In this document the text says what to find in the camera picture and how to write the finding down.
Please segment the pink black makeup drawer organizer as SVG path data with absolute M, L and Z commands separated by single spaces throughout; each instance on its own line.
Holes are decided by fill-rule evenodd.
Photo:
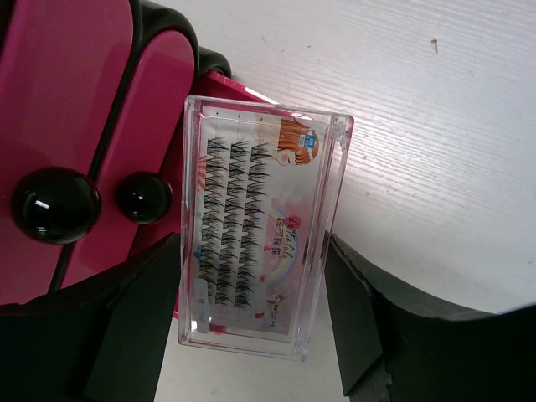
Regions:
M 261 96 L 190 22 L 151 1 L 1 4 L 1 337 L 68 314 L 55 298 L 178 229 L 143 224 L 126 191 L 180 199 L 188 95 Z

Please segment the clear false eyelash box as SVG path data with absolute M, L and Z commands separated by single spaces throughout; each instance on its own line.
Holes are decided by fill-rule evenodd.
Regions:
M 182 345 L 306 357 L 353 123 L 329 111 L 187 98 Z

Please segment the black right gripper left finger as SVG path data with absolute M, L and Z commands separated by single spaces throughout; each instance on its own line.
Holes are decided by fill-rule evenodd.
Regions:
M 181 277 L 179 234 L 1 307 L 3 401 L 152 401 Z

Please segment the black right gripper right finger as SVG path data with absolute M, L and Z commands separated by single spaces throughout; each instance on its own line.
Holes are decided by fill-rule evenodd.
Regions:
M 352 401 L 532 401 L 535 309 L 482 312 L 432 296 L 332 236 L 325 280 Z

